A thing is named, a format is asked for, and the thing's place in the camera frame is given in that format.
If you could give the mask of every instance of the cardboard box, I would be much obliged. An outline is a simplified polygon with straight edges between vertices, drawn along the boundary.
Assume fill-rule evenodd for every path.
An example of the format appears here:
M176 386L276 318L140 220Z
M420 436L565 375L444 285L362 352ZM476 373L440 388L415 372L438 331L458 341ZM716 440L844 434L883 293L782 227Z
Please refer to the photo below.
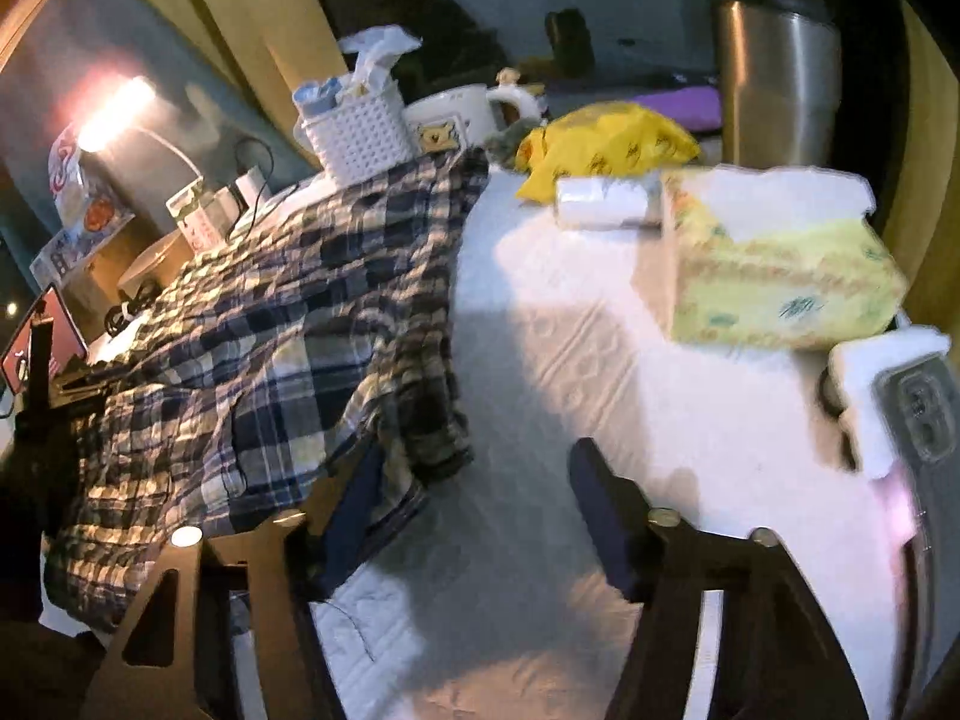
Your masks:
M826 349L882 332L908 286L861 220L733 242L683 172L664 180L664 240L676 341Z

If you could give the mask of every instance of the yellow tissue package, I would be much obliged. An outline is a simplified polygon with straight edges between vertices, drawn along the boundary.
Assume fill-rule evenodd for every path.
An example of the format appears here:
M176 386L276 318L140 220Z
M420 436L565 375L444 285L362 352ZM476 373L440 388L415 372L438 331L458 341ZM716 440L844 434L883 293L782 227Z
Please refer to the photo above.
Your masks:
M907 281L862 220L733 242L683 171L664 181L675 341L830 348L882 332Z
M636 103L594 103L533 130L517 148L517 170L530 177L517 197L551 203L558 178L643 175L700 154L693 137Z

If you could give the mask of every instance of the yellow curtain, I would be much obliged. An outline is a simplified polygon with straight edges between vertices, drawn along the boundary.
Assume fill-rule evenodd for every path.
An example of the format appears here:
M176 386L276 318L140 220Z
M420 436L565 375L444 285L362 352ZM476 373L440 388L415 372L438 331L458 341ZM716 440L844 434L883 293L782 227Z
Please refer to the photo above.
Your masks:
M883 239L910 279L910 319L950 333L960 364L960 84L917 14L905 1L902 8L910 110Z
M347 69L318 0L148 1L288 137L293 90Z

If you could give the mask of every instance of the plaid fabric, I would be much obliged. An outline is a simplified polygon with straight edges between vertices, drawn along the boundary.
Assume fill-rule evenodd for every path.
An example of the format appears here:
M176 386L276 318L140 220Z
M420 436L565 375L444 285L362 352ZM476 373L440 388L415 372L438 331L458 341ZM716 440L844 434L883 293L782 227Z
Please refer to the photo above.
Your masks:
M174 529L255 527L368 431L386 456L374 523L462 466L450 269L486 184L479 151L424 156L186 266L104 413L75 426L80 494L47 556L51 601L116 625Z

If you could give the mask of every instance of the purple cloth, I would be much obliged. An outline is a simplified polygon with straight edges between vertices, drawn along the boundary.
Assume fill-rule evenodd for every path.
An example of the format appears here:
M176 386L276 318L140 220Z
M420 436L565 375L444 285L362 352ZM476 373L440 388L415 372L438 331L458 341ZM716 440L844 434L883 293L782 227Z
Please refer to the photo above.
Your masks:
M689 86L634 98L644 108L663 114L689 132L720 129L720 93L712 86Z

